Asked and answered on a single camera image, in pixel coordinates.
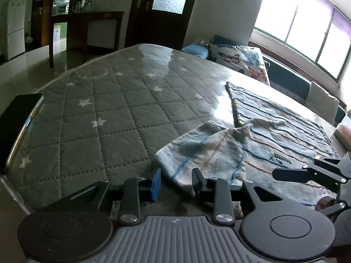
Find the blue striped Puma shirt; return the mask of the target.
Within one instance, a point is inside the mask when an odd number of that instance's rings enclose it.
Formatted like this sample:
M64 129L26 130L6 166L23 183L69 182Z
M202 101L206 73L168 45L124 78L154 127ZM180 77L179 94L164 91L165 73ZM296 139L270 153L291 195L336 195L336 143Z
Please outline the blue striped Puma shirt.
M207 121L161 148L154 160L169 180L192 192L191 171L198 168L203 176L232 185L255 181L308 207L335 197L313 181L281 182L272 176L276 168L300 169L315 156L338 157L323 127L232 83L226 90L234 126Z

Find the tissue box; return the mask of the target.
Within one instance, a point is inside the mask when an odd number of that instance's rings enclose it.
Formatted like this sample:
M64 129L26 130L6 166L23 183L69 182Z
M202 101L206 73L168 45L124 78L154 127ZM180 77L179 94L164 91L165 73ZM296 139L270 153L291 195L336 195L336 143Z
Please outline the tissue box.
M338 124L333 135L346 147L351 149L351 130L350 127L344 124Z

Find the grey cushion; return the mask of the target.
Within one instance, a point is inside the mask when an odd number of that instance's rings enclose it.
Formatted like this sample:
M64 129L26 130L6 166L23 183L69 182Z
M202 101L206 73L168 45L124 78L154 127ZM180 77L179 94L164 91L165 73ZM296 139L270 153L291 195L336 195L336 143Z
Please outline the grey cushion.
M304 106L333 125L336 119L339 101L312 81Z

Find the dark green sofa bench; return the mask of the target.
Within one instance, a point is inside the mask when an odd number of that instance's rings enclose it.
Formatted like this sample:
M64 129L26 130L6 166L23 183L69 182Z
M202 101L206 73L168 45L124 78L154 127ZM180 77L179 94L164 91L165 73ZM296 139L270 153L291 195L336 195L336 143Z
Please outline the dark green sofa bench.
M268 77L271 86L299 103L305 103L313 77L306 71L268 48L249 41L249 46L258 47L263 60L269 63Z

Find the butterfly print pillow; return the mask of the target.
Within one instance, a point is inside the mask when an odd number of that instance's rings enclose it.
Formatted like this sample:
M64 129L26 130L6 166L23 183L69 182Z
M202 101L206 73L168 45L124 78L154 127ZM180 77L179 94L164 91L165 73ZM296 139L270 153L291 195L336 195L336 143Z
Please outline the butterfly print pillow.
M259 48L229 44L210 44L210 54L215 63L270 86L267 68Z

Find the green framed window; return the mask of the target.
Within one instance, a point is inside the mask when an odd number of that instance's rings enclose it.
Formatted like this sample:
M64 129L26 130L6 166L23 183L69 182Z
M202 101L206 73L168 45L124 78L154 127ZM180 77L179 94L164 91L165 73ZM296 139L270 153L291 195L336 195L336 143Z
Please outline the green framed window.
M340 80L350 56L350 21L327 0L262 0L255 29Z

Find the blue cushion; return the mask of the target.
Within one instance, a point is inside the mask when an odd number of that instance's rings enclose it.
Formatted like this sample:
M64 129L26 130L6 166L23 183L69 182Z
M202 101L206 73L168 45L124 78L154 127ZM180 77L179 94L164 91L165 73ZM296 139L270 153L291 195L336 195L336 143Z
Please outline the blue cushion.
M202 59L209 59L210 56L210 51L204 44L190 44L182 48L181 51Z

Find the dark wooden console table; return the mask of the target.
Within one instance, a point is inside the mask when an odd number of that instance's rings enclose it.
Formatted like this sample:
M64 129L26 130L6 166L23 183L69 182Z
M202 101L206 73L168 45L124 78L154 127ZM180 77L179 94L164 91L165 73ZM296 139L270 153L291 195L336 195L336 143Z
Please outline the dark wooden console table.
M49 29L67 25L66 50L77 54L85 63L94 55L104 55L118 49L123 11L69 12L51 16Z

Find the dark wooden door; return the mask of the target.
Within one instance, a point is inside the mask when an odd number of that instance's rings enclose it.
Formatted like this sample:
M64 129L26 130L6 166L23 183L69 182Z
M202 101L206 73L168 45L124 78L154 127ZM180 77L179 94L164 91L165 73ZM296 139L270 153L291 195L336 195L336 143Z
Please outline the dark wooden door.
M195 0L132 0L125 46L151 43L181 49Z

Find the white refrigerator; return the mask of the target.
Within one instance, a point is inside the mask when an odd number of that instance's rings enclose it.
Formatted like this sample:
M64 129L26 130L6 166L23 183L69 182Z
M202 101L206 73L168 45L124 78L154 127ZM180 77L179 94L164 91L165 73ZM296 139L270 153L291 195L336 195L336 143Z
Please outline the white refrigerator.
M11 60L25 52L24 26L26 0L9 0L5 56Z

